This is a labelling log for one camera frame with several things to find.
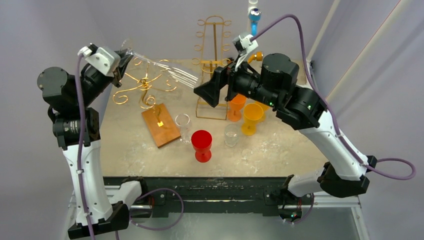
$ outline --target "orange object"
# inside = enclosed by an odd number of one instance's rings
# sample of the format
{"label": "orange object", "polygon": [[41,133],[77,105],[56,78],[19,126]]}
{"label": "orange object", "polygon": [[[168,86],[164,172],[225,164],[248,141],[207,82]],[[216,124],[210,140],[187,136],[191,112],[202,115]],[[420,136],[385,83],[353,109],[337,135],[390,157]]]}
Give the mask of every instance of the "orange object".
{"label": "orange object", "polygon": [[259,106],[260,106],[260,108],[261,108],[261,109],[262,109],[262,111],[263,111],[263,116],[262,116],[262,118],[259,120],[259,122],[260,122],[260,123],[262,123],[262,122],[263,122],[263,121],[265,121],[265,119],[267,118],[267,115],[265,114],[265,112],[266,112],[268,109],[270,109],[270,106],[265,105],[265,104],[263,104],[263,103],[260,103],[260,102],[258,102],[258,101],[256,101],[256,102],[255,102],[255,104],[259,105]]}
{"label": "orange object", "polygon": [[[157,106],[157,108],[160,109],[159,116],[157,116],[153,108],[142,112],[141,115],[147,125],[148,131],[156,143],[157,148],[160,149],[170,142],[179,139],[181,135],[165,105],[161,103]],[[158,124],[158,118],[160,118],[160,121],[162,122],[161,126]]]}
{"label": "orange object", "polygon": [[240,119],[242,119],[242,113],[240,110],[242,110],[243,106],[246,103],[246,97],[237,94],[231,101],[229,101],[229,111],[227,112],[227,118],[232,122],[237,122]]}
{"label": "orange object", "polygon": [[253,62],[253,60],[256,60],[258,62],[262,61],[263,57],[264,57],[264,55],[262,54],[262,52],[258,51],[257,53],[255,53],[255,54],[253,54],[249,57],[249,59],[247,60],[247,63],[250,64],[251,62]]}
{"label": "orange object", "polygon": [[246,136],[252,136],[256,133],[256,124],[259,123],[264,111],[262,107],[256,103],[249,103],[244,107],[243,120],[244,123],[241,126],[241,132]]}

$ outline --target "gray wall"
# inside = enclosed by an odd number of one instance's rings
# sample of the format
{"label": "gray wall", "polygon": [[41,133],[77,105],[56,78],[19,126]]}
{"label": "gray wall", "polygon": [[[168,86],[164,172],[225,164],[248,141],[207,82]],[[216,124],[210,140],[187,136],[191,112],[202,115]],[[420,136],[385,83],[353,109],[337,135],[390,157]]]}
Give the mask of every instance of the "gray wall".
{"label": "gray wall", "polygon": [[[0,33],[0,238],[56,240],[72,181],[37,77],[73,73],[78,50],[104,39],[83,1],[0,1]],[[101,113],[107,96],[93,104]]]}
{"label": "gray wall", "polygon": [[[417,168],[416,177],[409,181],[391,180],[371,172],[367,174],[371,184],[360,200],[373,240],[422,239],[424,234],[424,207],[421,203],[424,197],[424,3],[420,0],[403,2],[411,3],[378,38],[353,77],[340,85],[330,103],[335,106],[341,128],[364,154],[377,158],[404,158]],[[371,26],[372,22],[360,29],[352,23],[339,27],[353,34],[368,32]],[[345,45],[354,45],[355,40],[345,39]],[[327,51],[334,51],[340,59],[343,58],[337,49],[327,48]],[[358,54],[351,50],[345,53],[347,58]],[[334,60],[320,68],[320,59],[323,58],[317,58],[317,72],[338,71],[340,65]],[[323,90],[334,86],[327,78],[317,78],[317,81]],[[410,173],[409,168],[400,163],[384,162],[377,168],[401,176]]]}
{"label": "gray wall", "polygon": [[312,60],[327,96],[399,0],[342,0]]}
{"label": "gray wall", "polygon": [[[130,37],[137,52],[154,59],[192,59],[198,58],[194,45],[201,44],[195,36],[203,30],[197,25],[198,19],[210,15],[220,15],[232,20],[232,32],[226,43],[247,30],[248,0],[87,0],[91,13],[106,43],[119,48],[124,39]],[[260,30],[277,17],[292,13],[300,18],[306,40],[306,51],[314,40],[327,16],[333,0],[259,0],[262,19]],[[206,34],[209,40],[211,31]],[[299,34],[293,20],[285,20],[258,40],[258,51],[284,53],[293,59],[300,59]],[[231,54],[236,57],[231,44]],[[208,57],[213,56],[213,45],[207,45]]]}

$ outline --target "wooden block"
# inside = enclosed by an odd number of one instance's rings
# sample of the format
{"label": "wooden block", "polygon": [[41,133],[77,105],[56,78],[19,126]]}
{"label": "wooden block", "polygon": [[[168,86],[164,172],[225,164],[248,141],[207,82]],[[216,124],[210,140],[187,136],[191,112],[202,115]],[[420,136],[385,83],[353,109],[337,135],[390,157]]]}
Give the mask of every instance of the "wooden block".
{"label": "wooden block", "polygon": [[162,121],[163,126],[158,126],[157,113],[154,110],[148,109],[141,113],[147,128],[153,137],[154,142],[158,149],[175,141],[181,137],[180,130],[175,125],[167,107],[163,103],[159,104],[157,108],[160,108],[159,119]]}

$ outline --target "yellow goblet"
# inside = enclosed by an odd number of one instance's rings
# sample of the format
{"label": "yellow goblet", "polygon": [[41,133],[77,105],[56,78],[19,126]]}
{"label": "yellow goblet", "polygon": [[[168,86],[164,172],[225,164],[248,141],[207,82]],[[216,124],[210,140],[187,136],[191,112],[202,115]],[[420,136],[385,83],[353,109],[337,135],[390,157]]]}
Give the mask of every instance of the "yellow goblet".
{"label": "yellow goblet", "polygon": [[246,136],[252,136],[255,134],[256,124],[259,123],[263,115],[264,111],[258,104],[247,104],[243,110],[244,123],[241,126],[241,132]]}
{"label": "yellow goblet", "polygon": [[260,108],[263,110],[263,116],[262,118],[259,120],[260,123],[262,123],[263,121],[265,121],[265,119],[267,118],[267,115],[265,114],[265,112],[270,109],[270,106],[265,105],[263,103],[260,103],[258,101],[254,102],[255,104],[259,105]]}

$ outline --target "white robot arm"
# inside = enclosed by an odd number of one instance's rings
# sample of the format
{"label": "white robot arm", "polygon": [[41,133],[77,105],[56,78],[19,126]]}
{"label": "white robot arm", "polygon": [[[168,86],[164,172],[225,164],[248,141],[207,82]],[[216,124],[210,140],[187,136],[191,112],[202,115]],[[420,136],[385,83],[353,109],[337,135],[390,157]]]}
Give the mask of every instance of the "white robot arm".
{"label": "white robot arm", "polygon": [[[75,224],[68,230],[70,239],[90,236],[89,226],[92,226],[92,234],[95,235],[126,229],[131,205],[147,192],[142,177],[129,177],[123,181],[119,191],[111,199],[108,198],[100,165],[99,114],[88,107],[109,84],[121,86],[120,80],[132,55],[128,55],[126,50],[115,52],[94,44],[83,47],[78,55],[88,62],[78,73],[84,93],[85,129],[81,130],[75,92],[76,76],[59,67],[49,67],[37,79],[43,99],[50,105],[48,116],[53,123],[53,133],[72,176],[77,212]],[[77,159],[81,131],[84,138],[79,166]]]}
{"label": "white robot arm", "polygon": [[217,67],[209,82],[194,89],[212,107],[218,104],[220,89],[228,85],[226,100],[237,94],[272,107],[277,118],[310,139],[328,159],[322,168],[306,175],[289,176],[286,191],[296,197],[326,191],[345,198],[367,191],[367,165],[375,167],[377,159],[359,152],[343,136],[363,163],[353,156],[335,131],[332,115],[320,96],[312,89],[296,85],[299,66],[281,53],[263,58],[261,73],[243,61],[257,46],[252,36],[243,34],[234,39],[239,52],[237,60],[226,67]]}

